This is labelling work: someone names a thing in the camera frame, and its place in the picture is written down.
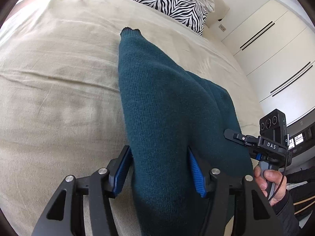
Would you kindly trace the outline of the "black sleeved right forearm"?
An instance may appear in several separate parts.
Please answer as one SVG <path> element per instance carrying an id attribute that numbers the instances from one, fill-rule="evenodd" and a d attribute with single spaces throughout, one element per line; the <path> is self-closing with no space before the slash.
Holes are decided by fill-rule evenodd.
<path id="1" fill-rule="evenodd" d="M 294 205 L 292 197 L 286 190 L 284 197 L 276 204 L 272 205 L 272 208 L 280 221 L 283 229 L 283 235 L 296 236 L 299 235 L 301 228 L 299 222 L 294 215 Z"/>

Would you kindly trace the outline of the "person's right hand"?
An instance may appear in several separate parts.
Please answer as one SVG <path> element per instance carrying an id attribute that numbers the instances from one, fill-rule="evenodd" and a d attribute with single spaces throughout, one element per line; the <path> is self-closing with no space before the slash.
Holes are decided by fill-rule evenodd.
<path id="1" fill-rule="evenodd" d="M 275 196 L 270 200 L 270 205 L 274 206 L 280 202 L 286 195 L 286 183 L 287 178 L 282 175 L 279 171 L 275 170 L 265 170 L 264 176 L 261 177 L 261 169 L 259 166 L 254 168 L 255 181 L 259 188 L 262 190 L 266 197 L 269 197 L 266 189 L 268 188 L 268 182 L 274 183 L 275 190 L 278 190 Z"/>

